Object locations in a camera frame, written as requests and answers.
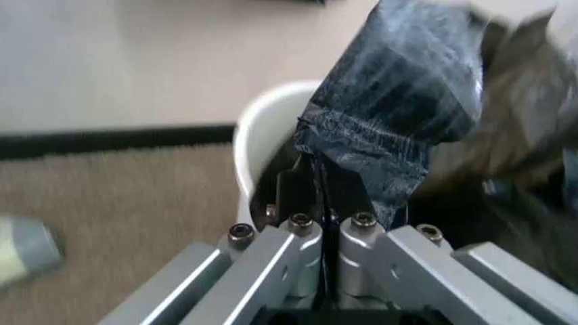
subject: floor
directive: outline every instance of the floor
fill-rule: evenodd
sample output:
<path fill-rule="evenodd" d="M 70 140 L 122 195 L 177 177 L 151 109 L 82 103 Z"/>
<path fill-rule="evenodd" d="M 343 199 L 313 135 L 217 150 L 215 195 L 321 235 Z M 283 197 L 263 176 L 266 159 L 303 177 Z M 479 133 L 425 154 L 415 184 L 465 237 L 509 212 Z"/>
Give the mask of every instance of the floor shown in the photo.
<path fill-rule="evenodd" d="M 0 134 L 232 123 L 322 79 L 375 2 L 0 0 Z M 578 31 L 576 0 L 471 2 L 512 24 L 558 2 L 552 32 Z"/>
<path fill-rule="evenodd" d="M 0 290 L 0 324 L 96 324 L 197 240 L 234 224 L 230 145 L 0 162 L 2 213 L 46 223 L 64 262 Z"/>

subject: screw head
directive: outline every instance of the screw head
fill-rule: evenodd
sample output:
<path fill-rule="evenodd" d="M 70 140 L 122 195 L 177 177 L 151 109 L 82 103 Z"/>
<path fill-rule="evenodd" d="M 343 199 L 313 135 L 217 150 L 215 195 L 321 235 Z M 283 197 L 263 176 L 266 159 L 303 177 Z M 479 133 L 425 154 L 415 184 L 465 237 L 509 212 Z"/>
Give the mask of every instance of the screw head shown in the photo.
<path fill-rule="evenodd" d="M 229 228 L 229 243 L 236 249 L 245 249 L 253 241 L 255 231 L 247 223 L 237 223 Z"/>
<path fill-rule="evenodd" d="M 297 236 L 303 237 L 311 233 L 313 218 L 304 213 L 295 213 L 289 217 L 289 231 Z"/>
<path fill-rule="evenodd" d="M 267 204 L 265 209 L 265 218 L 268 223 L 275 223 L 277 219 L 277 207 L 274 204 Z"/>
<path fill-rule="evenodd" d="M 436 245 L 440 245 L 441 241 L 443 240 L 443 234 L 441 230 L 434 225 L 422 223 L 418 225 L 416 229 Z"/>
<path fill-rule="evenodd" d="M 373 213 L 358 212 L 351 217 L 351 225 L 358 229 L 369 229 L 377 224 Z"/>

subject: carpet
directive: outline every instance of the carpet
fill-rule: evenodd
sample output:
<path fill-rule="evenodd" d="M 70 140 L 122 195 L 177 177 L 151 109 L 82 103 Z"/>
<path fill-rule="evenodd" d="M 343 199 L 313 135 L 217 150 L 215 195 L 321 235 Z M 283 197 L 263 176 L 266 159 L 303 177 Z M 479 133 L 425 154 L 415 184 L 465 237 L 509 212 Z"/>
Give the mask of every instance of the carpet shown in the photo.
<path fill-rule="evenodd" d="M 235 222 L 230 145 L 0 162 L 0 211 L 44 221 L 64 262 L 0 290 L 0 324 L 94 324 L 191 241 Z"/>

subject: white floor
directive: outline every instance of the white floor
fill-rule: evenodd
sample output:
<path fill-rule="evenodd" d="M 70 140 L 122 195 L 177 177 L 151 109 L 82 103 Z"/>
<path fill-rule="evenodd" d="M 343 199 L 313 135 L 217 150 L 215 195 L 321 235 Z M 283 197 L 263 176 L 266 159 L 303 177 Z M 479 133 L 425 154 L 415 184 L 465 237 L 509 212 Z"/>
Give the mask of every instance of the white floor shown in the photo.
<path fill-rule="evenodd" d="M 0 0 L 0 133 L 231 123 L 321 79 L 376 0 Z M 513 24 L 550 0 L 477 0 Z M 552 23 L 578 30 L 578 1 Z"/>

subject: black carpet edge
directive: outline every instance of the black carpet edge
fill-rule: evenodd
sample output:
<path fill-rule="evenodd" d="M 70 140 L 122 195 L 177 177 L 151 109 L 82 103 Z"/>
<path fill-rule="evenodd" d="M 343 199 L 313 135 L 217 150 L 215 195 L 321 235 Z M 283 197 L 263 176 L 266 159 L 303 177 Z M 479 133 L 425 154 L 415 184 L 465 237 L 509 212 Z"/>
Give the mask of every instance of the black carpet edge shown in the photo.
<path fill-rule="evenodd" d="M 230 143 L 235 125 L 0 135 L 0 160 L 52 154 Z"/>

